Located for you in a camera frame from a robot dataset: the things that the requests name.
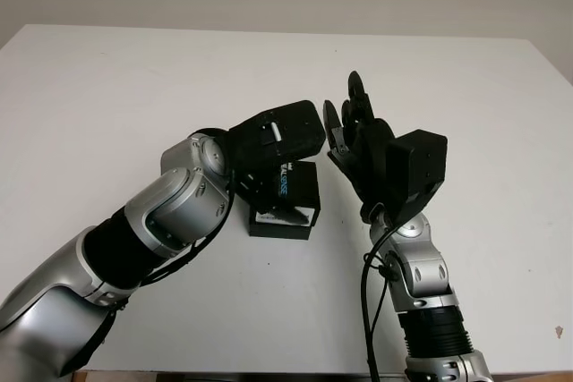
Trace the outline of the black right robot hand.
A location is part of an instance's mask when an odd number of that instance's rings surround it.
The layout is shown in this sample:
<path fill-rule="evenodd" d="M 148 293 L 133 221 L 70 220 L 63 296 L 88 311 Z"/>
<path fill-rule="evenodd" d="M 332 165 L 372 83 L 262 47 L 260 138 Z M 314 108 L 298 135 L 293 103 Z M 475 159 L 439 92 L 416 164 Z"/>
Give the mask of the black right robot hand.
<path fill-rule="evenodd" d="M 328 156 L 352 184 L 362 202 L 360 217 L 370 224 L 388 199 L 383 185 L 385 147 L 395 134 L 386 121 L 374 115 L 358 72 L 350 72 L 347 88 L 348 97 L 339 110 L 329 100 L 323 104 Z"/>

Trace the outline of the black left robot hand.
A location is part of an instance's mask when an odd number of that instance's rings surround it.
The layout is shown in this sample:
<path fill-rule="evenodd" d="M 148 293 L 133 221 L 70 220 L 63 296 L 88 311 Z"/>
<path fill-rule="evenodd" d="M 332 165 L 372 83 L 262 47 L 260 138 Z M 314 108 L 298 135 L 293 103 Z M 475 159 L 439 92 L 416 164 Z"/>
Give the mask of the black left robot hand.
<path fill-rule="evenodd" d="M 287 198 L 287 167 L 285 163 L 256 172 L 240 172 L 236 192 L 262 215 L 271 214 L 281 221 L 304 225 L 309 221 L 308 216 Z"/>

